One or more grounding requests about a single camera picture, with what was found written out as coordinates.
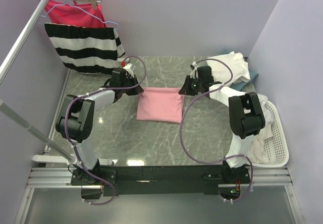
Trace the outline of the pink t shirt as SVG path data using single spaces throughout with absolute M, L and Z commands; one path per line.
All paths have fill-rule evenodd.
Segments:
M 139 121 L 180 123 L 184 105 L 184 95 L 179 88 L 146 87 L 139 94 L 137 117 Z

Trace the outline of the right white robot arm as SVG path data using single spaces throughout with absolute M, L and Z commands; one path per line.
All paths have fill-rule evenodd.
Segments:
M 229 152 L 222 160 L 221 175 L 225 182 L 233 183 L 244 173 L 248 162 L 245 156 L 256 136 L 265 127 L 259 97 L 255 92 L 240 92 L 221 82 L 215 82 L 210 66 L 190 67 L 191 74 L 186 76 L 179 94 L 195 96 L 200 93 L 229 109 L 229 124 L 233 136 Z

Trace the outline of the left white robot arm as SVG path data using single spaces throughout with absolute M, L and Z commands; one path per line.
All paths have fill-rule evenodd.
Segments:
M 56 120 L 56 131 L 73 149 L 75 177 L 94 185 L 101 178 L 100 163 L 88 138 L 92 132 L 95 110 L 117 102 L 124 94 L 144 92 L 134 74 L 132 65 L 116 68 L 97 91 L 83 96 L 67 95 Z

